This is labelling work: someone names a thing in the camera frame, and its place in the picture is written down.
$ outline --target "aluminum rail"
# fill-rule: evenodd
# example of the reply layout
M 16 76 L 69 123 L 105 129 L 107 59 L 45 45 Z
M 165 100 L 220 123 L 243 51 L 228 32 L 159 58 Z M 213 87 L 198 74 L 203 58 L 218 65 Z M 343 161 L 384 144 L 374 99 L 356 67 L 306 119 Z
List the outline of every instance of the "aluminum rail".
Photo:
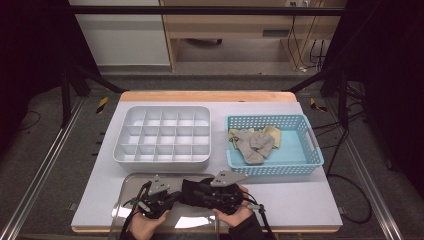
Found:
M 324 98 L 324 101 L 327 106 L 329 106 L 330 113 L 333 115 L 334 119 L 338 119 L 336 112 L 335 104 Z M 359 181 L 363 187 L 364 192 L 366 193 L 368 199 L 370 200 L 373 212 L 380 223 L 380 227 L 386 236 L 387 240 L 402 240 L 402 234 L 393 219 L 389 208 L 386 205 L 383 197 L 381 196 L 380 191 L 374 183 L 371 175 L 369 174 L 367 168 L 365 167 L 364 161 L 362 161 L 361 156 L 358 153 L 358 150 L 355 147 L 354 142 L 349 137 L 346 138 L 346 146 L 349 155 L 351 156 L 351 162 L 355 172 L 358 176 Z
M 19 234 L 28 214 L 31 211 L 32 206 L 35 203 L 35 200 L 38 197 L 41 189 L 43 188 L 44 183 L 49 176 L 51 169 L 56 162 L 57 157 L 59 156 L 62 147 L 64 146 L 66 139 L 71 132 L 78 115 L 81 111 L 81 107 L 84 104 L 85 98 L 78 97 L 77 101 L 74 104 L 71 119 L 68 124 L 61 128 L 58 135 L 56 136 L 55 141 L 50 147 L 49 152 L 44 158 L 43 163 L 41 164 L 38 172 L 33 178 L 30 186 L 28 187 L 24 197 L 16 208 L 13 216 L 10 218 L 9 222 L 6 224 L 6 227 L 2 230 L 0 234 L 1 240 L 14 240 Z
M 315 7 L 213 7 L 213 6 L 45 6 L 46 11 L 73 14 L 119 15 L 276 15 L 276 16 L 343 16 L 361 13 L 344 8 Z

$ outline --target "light blue basket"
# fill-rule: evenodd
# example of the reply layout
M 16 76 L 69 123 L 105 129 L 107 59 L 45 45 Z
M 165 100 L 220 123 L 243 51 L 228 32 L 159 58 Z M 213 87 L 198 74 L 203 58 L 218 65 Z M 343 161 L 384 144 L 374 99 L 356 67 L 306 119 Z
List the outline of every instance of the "light blue basket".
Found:
M 305 115 L 227 116 L 225 128 L 255 131 L 271 125 L 281 130 L 279 149 L 272 149 L 261 165 L 248 165 L 243 155 L 228 141 L 227 160 L 231 170 L 248 175 L 309 175 L 324 159 Z

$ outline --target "cloth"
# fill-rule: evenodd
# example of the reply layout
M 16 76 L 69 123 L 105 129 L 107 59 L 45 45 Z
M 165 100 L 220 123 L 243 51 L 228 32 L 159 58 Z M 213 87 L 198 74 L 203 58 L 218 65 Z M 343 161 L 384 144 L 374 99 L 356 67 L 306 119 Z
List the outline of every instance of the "cloth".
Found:
M 234 137 L 237 138 L 237 148 L 240 150 L 246 163 L 252 165 L 262 164 L 264 162 L 264 156 L 250 147 L 250 139 L 254 134 L 247 129 L 242 129 L 234 134 Z
M 275 139 L 266 133 L 255 132 L 250 138 L 250 148 L 257 151 L 264 158 L 268 157 L 274 147 Z
M 259 131 L 254 129 L 228 131 L 229 141 L 233 142 L 235 149 L 240 150 L 249 165 L 262 164 L 273 148 L 280 147 L 280 138 L 281 131 L 273 126 L 267 126 Z
M 269 134 L 274 138 L 274 148 L 280 148 L 281 142 L 281 130 L 274 126 L 266 126 L 262 129 L 262 132 L 265 134 Z

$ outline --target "human hand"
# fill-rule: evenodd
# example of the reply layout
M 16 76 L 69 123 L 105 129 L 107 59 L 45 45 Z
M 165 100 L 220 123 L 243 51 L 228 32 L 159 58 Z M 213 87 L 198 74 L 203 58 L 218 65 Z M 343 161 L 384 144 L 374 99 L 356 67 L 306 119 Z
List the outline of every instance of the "human hand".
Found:
M 129 230 L 137 240 L 150 240 L 156 228 L 165 222 L 168 214 L 169 210 L 166 210 L 158 219 L 149 219 L 138 212 L 131 219 Z
M 248 192 L 249 190 L 238 184 L 240 190 L 242 190 L 243 192 L 245 192 L 243 195 L 245 198 L 248 198 Z M 215 213 L 215 215 L 218 217 L 219 220 L 224 221 L 225 223 L 227 223 L 230 227 L 235 227 L 237 225 L 239 225 L 241 222 L 243 222 L 244 220 L 246 220 L 248 217 L 250 217 L 250 215 L 253 214 L 253 211 L 250 210 L 249 208 L 247 208 L 247 206 L 250 203 L 246 200 L 244 200 L 239 209 L 237 209 L 237 211 L 231 215 L 225 214 L 221 211 L 219 211 L 218 209 L 212 209 L 212 211 Z

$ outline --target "floor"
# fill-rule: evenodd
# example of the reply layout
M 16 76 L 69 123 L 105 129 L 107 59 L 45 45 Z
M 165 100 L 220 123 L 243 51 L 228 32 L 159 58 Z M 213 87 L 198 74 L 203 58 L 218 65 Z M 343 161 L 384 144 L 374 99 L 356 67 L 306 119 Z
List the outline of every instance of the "floor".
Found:
M 311 67 L 306 72 L 293 71 L 288 58 L 279 41 L 224 39 L 217 45 L 215 40 L 189 39 L 181 43 L 174 72 L 106 75 L 105 78 L 128 89 L 280 91 L 318 70 L 308 62 Z M 314 127 L 325 159 L 324 169 L 331 167 L 335 175 L 328 181 L 338 206 L 346 212 L 342 215 L 343 227 L 331 234 L 283 233 L 280 239 L 424 239 L 421 227 L 424 202 L 402 172 L 387 168 L 386 154 L 375 128 L 367 123 L 361 104 L 357 99 L 348 99 L 350 115 L 358 114 L 358 117 L 351 118 L 349 134 L 343 139 L 343 129 L 332 124 L 337 122 L 337 93 L 322 98 L 321 84 L 308 86 L 296 96 Z M 18 239 L 106 239 L 101 234 L 75 234 L 69 227 L 75 210 L 73 204 L 77 206 L 84 192 L 102 136 L 119 99 L 119 94 L 93 82 L 90 85 L 92 92 L 81 104 L 75 126 L 66 135 L 66 142 L 59 146 L 60 152 L 50 152 L 52 143 L 62 134 L 60 89 L 52 89 L 31 101 L 14 144 L 1 156 L 0 224 L 3 231 L 11 229 L 8 224 L 20 230 L 14 236 Z M 361 89 L 359 83 L 352 83 L 352 87 Z M 108 105 L 102 114 L 95 114 L 105 95 L 109 96 Z M 311 98 L 316 106 L 326 107 L 327 111 L 311 108 Z M 72 104 L 77 105 L 79 101 L 80 98 L 73 95 Z M 39 170 L 43 166 L 47 170 L 41 174 Z M 370 216 L 368 202 L 373 209 Z M 213 238 L 178 235 L 158 239 L 208 237 Z

